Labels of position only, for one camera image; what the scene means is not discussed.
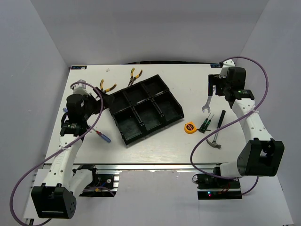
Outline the silver wrench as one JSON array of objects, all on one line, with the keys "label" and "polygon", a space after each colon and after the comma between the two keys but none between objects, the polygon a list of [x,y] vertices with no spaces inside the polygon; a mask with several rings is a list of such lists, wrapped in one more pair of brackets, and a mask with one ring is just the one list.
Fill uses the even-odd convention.
[{"label": "silver wrench", "polygon": [[202,112],[208,111],[208,113],[211,112],[210,110],[210,102],[211,102],[211,98],[212,96],[208,96],[206,103],[204,104],[204,106],[202,107]]}]

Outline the yellow long-nose pliers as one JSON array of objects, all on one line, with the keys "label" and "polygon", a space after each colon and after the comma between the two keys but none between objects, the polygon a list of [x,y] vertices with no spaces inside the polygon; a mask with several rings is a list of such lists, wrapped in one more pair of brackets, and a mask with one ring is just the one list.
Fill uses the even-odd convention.
[{"label": "yellow long-nose pliers", "polygon": [[134,71],[135,71],[135,68],[133,67],[133,68],[131,69],[131,72],[130,72],[130,81],[129,81],[129,83],[128,83],[128,87],[132,86],[133,83],[135,82],[135,80],[137,80],[137,79],[142,75],[142,73],[143,73],[143,70],[141,70],[141,71],[138,73],[138,75],[134,76],[134,75],[133,75]]}]

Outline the orange tape measure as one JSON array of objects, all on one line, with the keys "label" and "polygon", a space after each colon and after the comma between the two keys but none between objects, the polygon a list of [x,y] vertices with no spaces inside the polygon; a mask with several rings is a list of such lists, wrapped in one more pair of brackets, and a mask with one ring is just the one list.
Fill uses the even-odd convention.
[{"label": "orange tape measure", "polygon": [[187,134],[193,134],[197,131],[198,129],[195,127],[195,125],[192,122],[188,122],[184,125],[184,131]]}]

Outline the green black precision screwdriver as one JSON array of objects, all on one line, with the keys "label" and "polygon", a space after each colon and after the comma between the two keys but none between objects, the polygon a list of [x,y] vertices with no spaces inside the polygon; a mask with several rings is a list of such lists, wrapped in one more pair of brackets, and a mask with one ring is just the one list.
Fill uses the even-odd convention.
[{"label": "green black precision screwdriver", "polygon": [[202,125],[198,129],[199,132],[205,133],[205,131],[206,131],[206,125],[207,125],[207,122],[208,122],[208,117],[204,120],[204,122],[202,123]]}]

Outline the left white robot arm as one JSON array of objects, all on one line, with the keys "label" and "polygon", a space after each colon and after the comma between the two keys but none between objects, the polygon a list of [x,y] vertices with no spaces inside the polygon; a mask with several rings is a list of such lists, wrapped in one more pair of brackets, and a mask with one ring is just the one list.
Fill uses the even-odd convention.
[{"label": "left white robot arm", "polygon": [[39,218],[71,219],[75,214],[77,197],[86,186],[94,188],[99,184],[99,176],[92,170],[78,169],[73,172],[72,167],[84,137],[91,129],[88,119],[109,108],[114,96],[96,88],[99,96],[96,99],[81,87],[72,89],[73,94],[66,99],[67,112],[61,120],[58,154],[42,184],[34,186],[31,192]]}]

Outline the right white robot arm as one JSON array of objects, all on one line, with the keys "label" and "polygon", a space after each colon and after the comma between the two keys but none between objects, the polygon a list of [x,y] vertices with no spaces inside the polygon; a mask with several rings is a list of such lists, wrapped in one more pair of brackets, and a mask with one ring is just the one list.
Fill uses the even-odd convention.
[{"label": "right white robot arm", "polygon": [[224,96],[239,119],[246,145],[236,160],[222,163],[212,176],[213,184],[222,188],[230,178],[243,176],[273,177],[276,175],[285,147],[265,128],[255,110],[253,93],[245,89],[246,71],[229,67],[219,75],[208,76],[208,95]]}]

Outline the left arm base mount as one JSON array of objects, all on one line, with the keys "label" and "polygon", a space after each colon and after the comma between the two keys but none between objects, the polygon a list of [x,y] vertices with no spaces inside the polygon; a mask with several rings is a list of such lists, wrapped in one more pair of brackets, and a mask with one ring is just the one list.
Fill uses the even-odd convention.
[{"label": "left arm base mount", "polygon": [[92,180],[79,193],[79,197],[114,197],[119,186],[119,172],[85,164],[72,169],[72,179],[84,170],[89,172]]}]

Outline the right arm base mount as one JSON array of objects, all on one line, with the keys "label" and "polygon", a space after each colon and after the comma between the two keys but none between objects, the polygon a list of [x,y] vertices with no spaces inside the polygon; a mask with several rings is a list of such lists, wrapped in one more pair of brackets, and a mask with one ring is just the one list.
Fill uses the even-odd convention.
[{"label": "right arm base mount", "polygon": [[206,174],[195,174],[192,182],[197,185],[198,200],[242,199],[240,182],[214,178]]}]

